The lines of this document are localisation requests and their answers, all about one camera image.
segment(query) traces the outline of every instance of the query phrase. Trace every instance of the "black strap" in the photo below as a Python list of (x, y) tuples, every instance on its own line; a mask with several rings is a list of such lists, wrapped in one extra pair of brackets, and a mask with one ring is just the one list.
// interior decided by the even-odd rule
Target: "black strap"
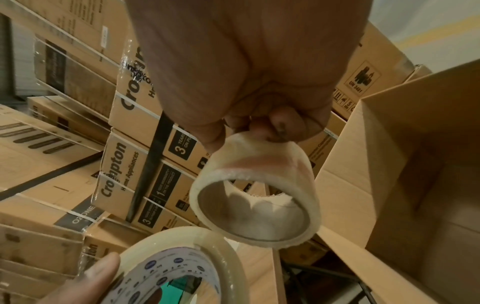
[(155, 173), (160, 167), (162, 155), (173, 127), (174, 122), (162, 112), (125, 219), (129, 223), (134, 220), (142, 203), (142, 199), (146, 196), (150, 183), (155, 178)]
[(14, 186), (10, 189), (7, 189), (3, 192), (0, 192), (0, 201), (1, 200), (4, 200), (4, 199), (7, 199), (9, 197), (12, 197), (14, 196), (15, 194), (17, 193), (21, 193), (23, 191), (26, 191), (30, 188), (33, 188), (37, 185), (40, 185), (41, 183), (44, 183), (48, 180), (51, 180), (52, 178), (55, 178), (55, 177), (58, 177), (62, 174), (65, 174), (67, 172), (70, 172), (70, 171), (73, 171), (73, 170), (76, 170), (78, 168), (81, 168), (83, 166), (86, 166), (88, 164), (91, 164), (95, 161), (98, 161), (102, 158), (102, 154), (103, 154), (103, 151), (102, 152), (98, 152), (98, 153), (95, 153), (93, 155), (90, 155), (86, 158), (83, 158), (81, 160), (78, 160), (76, 162), (73, 162), (71, 164), (68, 164), (62, 168), (59, 168), (59, 169), (56, 169), (54, 171), (50, 171), (49, 173), (46, 173), (44, 175), (41, 175), (41, 176), (38, 176), (34, 179), (31, 179), (29, 181), (26, 181), (20, 185), (17, 185), (17, 186)]

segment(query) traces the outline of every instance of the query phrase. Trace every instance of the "open cardboard box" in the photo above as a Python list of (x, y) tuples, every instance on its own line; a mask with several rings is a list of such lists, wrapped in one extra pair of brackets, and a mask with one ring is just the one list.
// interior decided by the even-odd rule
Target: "open cardboard box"
[(480, 61), (361, 100), (316, 178), (319, 236), (386, 303), (480, 302)]

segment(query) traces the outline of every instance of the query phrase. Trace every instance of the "wooden table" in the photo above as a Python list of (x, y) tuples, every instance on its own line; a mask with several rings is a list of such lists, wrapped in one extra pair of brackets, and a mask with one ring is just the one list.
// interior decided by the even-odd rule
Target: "wooden table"
[[(250, 303), (287, 304), (278, 250), (240, 244), (236, 252), (249, 283)], [(206, 283), (200, 285), (196, 294), (196, 304), (220, 302), (214, 289)]]

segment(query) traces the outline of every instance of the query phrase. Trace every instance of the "transparent adhesive tape roll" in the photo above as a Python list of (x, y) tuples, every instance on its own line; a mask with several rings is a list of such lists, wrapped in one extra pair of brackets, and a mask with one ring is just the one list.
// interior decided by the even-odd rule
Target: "transparent adhesive tape roll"
[(101, 304), (144, 303), (163, 284), (184, 275), (202, 278), (222, 304), (249, 303), (247, 279), (235, 250), (208, 229), (178, 227), (147, 237), (124, 251)]
[[(253, 180), (283, 191), (249, 195), (229, 180)], [(320, 228), (312, 166), (293, 142), (271, 143), (249, 132), (227, 137), (190, 190), (199, 220), (227, 238), (261, 247), (285, 248), (310, 239)]]

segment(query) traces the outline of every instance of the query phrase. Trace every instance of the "person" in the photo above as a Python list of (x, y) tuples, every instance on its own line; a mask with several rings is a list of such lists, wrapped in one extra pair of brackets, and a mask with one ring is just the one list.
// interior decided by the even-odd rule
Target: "person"
[[(213, 153), (225, 141), (225, 123), (273, 142), (322, 131), (372, 0), (126, 5), (162, 109)], [(40, 304), (96, 303), (119, 262), (108, 255)]]

